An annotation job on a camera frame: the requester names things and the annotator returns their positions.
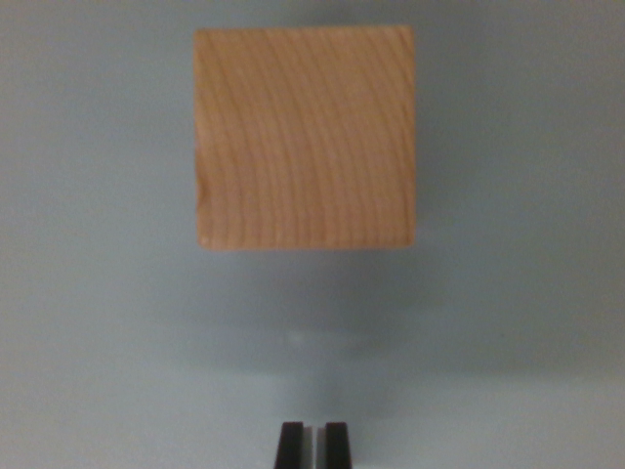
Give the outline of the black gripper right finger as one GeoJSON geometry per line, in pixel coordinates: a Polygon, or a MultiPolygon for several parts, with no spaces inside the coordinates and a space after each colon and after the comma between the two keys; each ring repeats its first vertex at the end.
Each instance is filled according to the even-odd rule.
{"type": "Polygon", "coordinates": [[[346,422],[327,422],[317,430],[315,467],[353,468],[349,427],[346,422]]]}

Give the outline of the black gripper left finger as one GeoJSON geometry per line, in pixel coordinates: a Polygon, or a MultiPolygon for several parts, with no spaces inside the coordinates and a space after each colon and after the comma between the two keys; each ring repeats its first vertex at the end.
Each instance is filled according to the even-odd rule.
{"type": "Polygon", "coordinates": [[[284,422],[274,460],[274,469],[313,468],[313,428],[304,422],[284,422]]]}

